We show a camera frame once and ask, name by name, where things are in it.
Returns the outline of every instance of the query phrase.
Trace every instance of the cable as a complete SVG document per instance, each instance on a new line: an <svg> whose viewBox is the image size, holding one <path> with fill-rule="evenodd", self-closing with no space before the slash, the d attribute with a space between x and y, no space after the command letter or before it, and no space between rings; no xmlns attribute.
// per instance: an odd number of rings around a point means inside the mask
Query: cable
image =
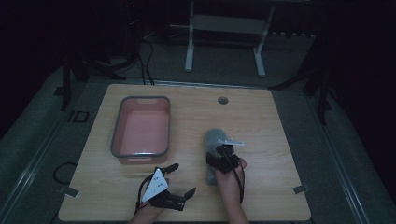
<svg viewBox="0 0 396 224"><path fill-rule="evenodd" d="M58 176L57 176L58 171L59 171L62 167L66 166L66 165L73 165L73 166L77 167L77 165L76 165L74 162L71 162L71 161L64 162L64 163L60 164L58 167L56 167L56 169L55 169L55 170L53 171L53 173L52 173L52 178L53 178L53 180L55 180L55 182L57 182L57 183L59 183L59 184L63 184L63 185L69 185L69 184L70 184L70 181L62 181L62 180L60 180L60 179L58 178ZM55 221L55 218L56 218L57 216L59 216L59 211L60 211L60 210L61 210L61 209L59 209L58 212L56 212L56 214L52 217L52 219L50 220L49 224L52 224L52 223Z"/></svg>
<svg viewBox="0 0 396 224"><path fill-rule="evenodd" d="M150 36L155 35L155 33L151 33L149 35L145 35L142 37L143 40L146 40L147 38L149 38Z"/></svg>
<svg viewBox="0 0 396 224"><path fill-rule="evenodd" d="M137 57L132 56L131 54L129 54L125 58L126 58L125 62L108 65L108 66L105 66L105 68L108 68L111 71L117 71L117 70L120 70L121 68L127 67L128 65L133 67L137 60Z"/></svg>
<svg viewBox="0 0 396 224"><path fill-rule="evenodd" d="M131 64L130 66L128 66L127 68L125 68L124 70L121 71L117 71L117 74L122 74L130 69L132 69L134 66L136 65L136 62L134 62L134 64Z"/></svg>
<svg viewBox="0 0 396 224"><path fill-rule="evenodd" d="M225 157L225 159L227 160L227 162L230 165L230 167L233 167L233 164L231 163L230 159L226 155L226 153L224 151L224 148L221 148L221 152L222 152L223 156ZM242 173L243 173L243 176L244 176L244 185L242 186L241 180L239 179L239 176L236 173L235 168L233 168L233 174L235 175L236 182L238 182L238 186L239 186L239 201L242 203L242 201L244 201L244 193L245 193L245 171L244 171L244 167L242 166L239 158L237 156L236 156L236 158L238 159L238 163L239 163L239 165L242 168Z"/></svg>
<svg viewBox="0 0 396 224"><path fill-rule="evenodd" d="M188 32L188 31L189 31L189 29L184 29L184 30L182 30L182 31L178 32L177 34L171 35L170 37L172 38L172 37L175 37L175 36L181 35L181 34L183 34L183 33L186 33L186 32Z"/></svg>
<svg viewBox="0 0 396 224"><path fill-rule="evenodd" d="M137 210L144 208L145 206L147 206L149 203L145 204L144 206L140 207L140 198L142 195L142 189L143 186L145 186L146 182L150 181L152 179L152 177L154 176L154 174L149 175L148 177L146 177L143 182L140 184L139 187L139 192L137 193L137 201L136 201L136 208L134 209L134 213L136 214Z"/></svg>
<svg viewBox="0 0 396 224"><path fill-rule="evenodd" d="M141 72L142 72L143 84L146 85L146 79L145 79L145 72L146 72L147 75L148 75L149 83L150 83L152 86L154 86L154 85L155 85L155 82L154 82L154 80L152 79L151 74L150 74L150 72L149 72L149 61L151 60L151 56L152 56L152 53L153 53L153 51L154 51L154 47L152 47L152 45L151 45L149 42L145 41L145 40L142 40L142 43L145 43L145 44L149 45L150 48L151 48L151 52L150 52L150 54L149 54L149 56L148 56L148 61L147 61L146 65L143 63L143 60L142 60L141 55L140 55L140 54L137 55L137 59L139 60L140 65L141 65Z"/></svg>
<svg viewBox="0 0 396 224"><path fill-rule="evenodd" d="M70 184L70 181L62 181L62 180L60 180L60 179L58 178L58 176L57 176L58 171L59 171L62 167L66 166L66 165L73 165L73 166L77 167L77 165L76 165L75 163L71 162L71 161L64 162L64 163L60 164L58 167L56 167L56 169L55 169L55 170L53 171L53 173L52 173L52 178L53 178L53 180L55 180L55 181L56 181L57 183L59 183L59 184L63 184L63 185L68 185L68 184Z"/></svg>

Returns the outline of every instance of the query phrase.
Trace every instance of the pink container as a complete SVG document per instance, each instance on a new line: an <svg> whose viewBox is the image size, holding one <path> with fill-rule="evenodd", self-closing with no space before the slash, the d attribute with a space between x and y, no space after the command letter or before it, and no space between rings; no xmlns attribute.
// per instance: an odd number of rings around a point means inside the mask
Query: pink container
<svg viewBox="0 0 396 224"><path fill-rule="evenodd" d="M121 102L111 153L122 164L163 163L169 148L170 101L164 96Z"/></svg>

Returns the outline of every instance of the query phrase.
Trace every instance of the human hand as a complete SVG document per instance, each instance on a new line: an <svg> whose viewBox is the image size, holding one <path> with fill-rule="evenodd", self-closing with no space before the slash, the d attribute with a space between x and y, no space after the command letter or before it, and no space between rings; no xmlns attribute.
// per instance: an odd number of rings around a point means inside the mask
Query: human hand
<svg viewBox="0 0 396 224"><path fill-rule="evenodd" d="M240 165L235 168L238 174L239 180L241 181L242 187L245 185L245 172L244 169L248 166L247 162L239 158ZM223 174L220 170L215 170L216 179L218 182L220 196L223 203L227 204L240 204L240 188L233 172Z"/></svg>
<svg viewBox="0 0 396 224"><path fill-rule="evenodd" d="M151 224L155 219L157 219L163 210L165 210L165 208L152 206L149 202L141 203L136 209L134 217L128 222L128 224Z"/></svg>

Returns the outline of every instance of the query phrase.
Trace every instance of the wooden table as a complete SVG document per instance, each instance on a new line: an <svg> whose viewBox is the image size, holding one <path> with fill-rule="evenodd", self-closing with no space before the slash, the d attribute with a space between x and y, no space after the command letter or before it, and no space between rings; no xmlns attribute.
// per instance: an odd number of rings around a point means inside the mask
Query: wooden table
<svg viewBox="0 0 396 224"><path fill-rule="evenodd" d="M70 187L77 198L65 197L59 218L72 221L121 221L134 215L138 188L155 165L121 165L110 144L121 100L126 96L164 95L171 101L170 149L165 167L169 191L183 195L196 187L184 211L165 210L158 221L227 220L217 187L205 181L205 133L222 129L244 141L235 154L248 166L243 206L250 221L308 220L310 210L301 186L271 92L253 89L110 85L78 162ZM221 105L219 97L229 103Z"/></svg>

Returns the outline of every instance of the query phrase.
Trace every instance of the white tag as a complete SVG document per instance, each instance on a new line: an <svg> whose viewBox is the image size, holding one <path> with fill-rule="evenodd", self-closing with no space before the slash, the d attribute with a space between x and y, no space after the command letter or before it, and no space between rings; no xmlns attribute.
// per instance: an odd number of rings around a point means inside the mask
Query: white tag
<svg viewBox="0 0 396 224"><path fill-rule="evenodd" d="M245 142L240 142L240 141L235 141L233 139L231 140L221 140L219 139L219 143L225 144L225 145L233 145L233 146L245 146Z"/></svg>
<svg viewBox="0 0 396 224"><path fill-rule="evenodd" d="M165 177L163 176L161 170L157 169L148 184L148 188L146 189L145 195L143 195L142 202L145 203L166 189L168 189L168 183L166 183Z"/></svg>

